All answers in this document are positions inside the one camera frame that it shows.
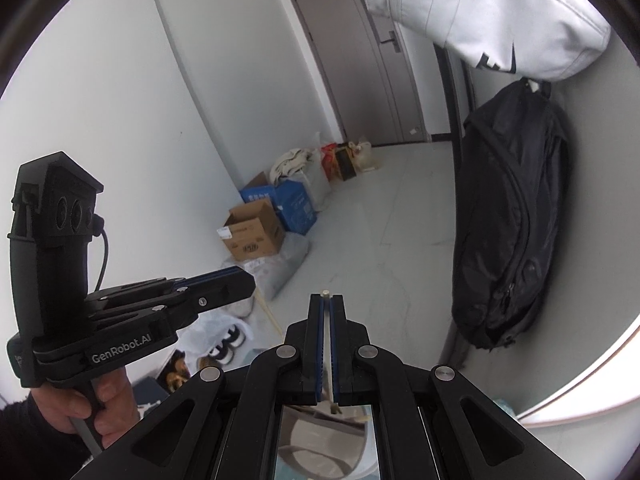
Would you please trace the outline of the person left hand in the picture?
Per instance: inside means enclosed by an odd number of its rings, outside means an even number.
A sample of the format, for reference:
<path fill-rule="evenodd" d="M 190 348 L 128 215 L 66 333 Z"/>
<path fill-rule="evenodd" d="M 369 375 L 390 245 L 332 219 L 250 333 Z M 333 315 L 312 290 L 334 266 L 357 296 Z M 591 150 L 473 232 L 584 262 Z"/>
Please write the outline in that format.
<path fill-rule="evenodd" d="M 98 379 L 93 387 L 102 408 L 94 418 L 94 428 L 103 446 L 110 446 L 138 421 L 134 390 L 124 368 L 113 370 Z M 49 384 L 30 390 L 40 414 L 55 430 L 74 434 L 73 419 L 92 416 L 89 399 L 74 389 L 57 389 Z"/>

